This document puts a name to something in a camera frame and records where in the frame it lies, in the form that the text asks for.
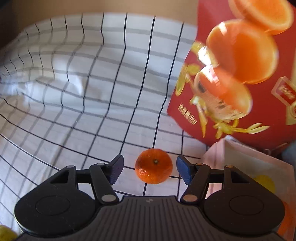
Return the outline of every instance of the red package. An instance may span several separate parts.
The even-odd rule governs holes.
[[[198,33],[167,113],[212,145],[296,139],[296,8],[287,0],[199,0]]]

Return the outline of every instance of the brown background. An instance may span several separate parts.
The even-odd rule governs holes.
[[[0,47],[26,26],[82,12],[132,12],[196,24],[197,0],[11,0],[0,10]]]

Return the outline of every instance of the grid patterned fabric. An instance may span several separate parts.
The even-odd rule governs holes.
[[[134,14],[81,14],[26,28],[0,53],[0,223],[18,230],[19,198],[67,165],[89,168],[117,154],[123,195],[176,195],[186,185],[176,157],[206,146],[166,114],[196,26]],[[169,179],[150,185],[134,165],[148,148],[167,151]],[[89,184],[80,190],[92,195]]]

